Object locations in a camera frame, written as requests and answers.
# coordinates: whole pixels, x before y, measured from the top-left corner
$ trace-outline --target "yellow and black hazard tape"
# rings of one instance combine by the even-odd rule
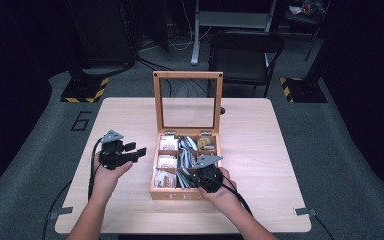
[[[98,102],[102,94],[104,94],[105,87],[107,86],[109,78],[102,80],[101,85],[99,86],[98,91],[95,96],[92,98],[61,98],[61,102],[71,102],[71,103],[84,103],[84,102]]]
[[[280,83],[283,87],[283,93],[285,94],[286,100],[288,102],[294,102],[294,99],[292,97],[291,91],[289,90],[287,81],[294,80],[294,81],[302,81],[302,78],[280,78]]]

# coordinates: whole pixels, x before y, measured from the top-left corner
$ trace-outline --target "black chair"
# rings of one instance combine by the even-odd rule
[[[222,31],[211,39],[209,71],[223,72],[223,84],[254,85],[254,89],[266,85],[265,98],[276,60],[284,47],[285,41],[275,33]]]
[[[280,14],[276,14],[277,15],[276,17],[279,19],[276,20],[277,23],[274,30],[277,31],[279,22],[281,20],[285,20],[293,25],[304,27],[309,31],[312,31],[313,34],[310,39],[311,41],[310,48],[308,49],[307,56],[305,57],[305,61],[307,61],[308,58],[310,57],[311,51],[313,50],[314,44],[320,33],[322,24],[326,18],[326,13],[328,12],[331,0],[322,0],[324,9],[321,14],[310,14],[310,15],[306,15],[304,13],[299,13],[296,15],[292,14],[291,11],[289,10],[289,6],[294,5],[293,2],[294,1],[283,1],[279,3]]]

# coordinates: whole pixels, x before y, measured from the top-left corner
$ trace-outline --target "wooden box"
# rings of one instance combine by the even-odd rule
[[[209,143],[208,146],[198,148],[198,151],[189,151],[195,159],[201,155],[221,156],[219,124],[222,84],[222,72],[154,72],[158,135],[150,187],[153,200],[202,199],[196,187],[182,185],[183,182],[177,175],[179,173],[176,174],[176,171],[184,172],[183,169],[190,174],[194,173],[191,166],[181,166],[180,156],[184,150],[178,144],[179,139],[188,137],[197,145],[198,142],[202,145]],[[195,95],[186,98],[173,97],[172,90],[176,86],[195,86]],[[214,92],[207,93],[207,89],[213,89]],[[221,166],[221,161],[217,161],[215,165]]]

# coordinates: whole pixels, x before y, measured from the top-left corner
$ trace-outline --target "dark background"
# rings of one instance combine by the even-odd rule
[[[179,6],[171,2],[160,1],[158,6],[176,16]],[[66,3],[0,0],[0,176],[47,106],[51,95],[48,79],[73,66],[90,67],[85,43]],[[146,3],[138,1],[137,9],[146,8]],[[185,3],[190,12],[193,1]],[[156,16],[165,15],[165,9],[155,11]],[[146,30],[149,19],[136,11],[134,23]],[[164,45],[165,21],[151,22],[163,26],[155,37]],[[98,27],[105,30],[105,25]],[[121,38],[130,36],[123,35],[126,25],[121,29]],[[316,58],[323,63],[323,80],[355,144],[384,181],[384,1],[335,1],[324,33],[324,51]],[[120,65],[132,59],[129,44],[121,47],[127,56],[116,63]]]

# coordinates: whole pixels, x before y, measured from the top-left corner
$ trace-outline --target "wooden table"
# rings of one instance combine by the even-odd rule
[[[268,99],[223,98],[220,117],[223,167],[237,182],[255,218],[271,232],[308,232],[309,217],[296,216],[305,206],[280,128]],[[207,201],[152,200],[149,193],[157,143],[154,98],[107,98],[103,101],[60,215],[58,233],[69,233],[87,203],[90,158],[95,142],[110,129],[123,141],[147,147],[120,180],[106,209],[102,233],[223,234],[238,233]]]

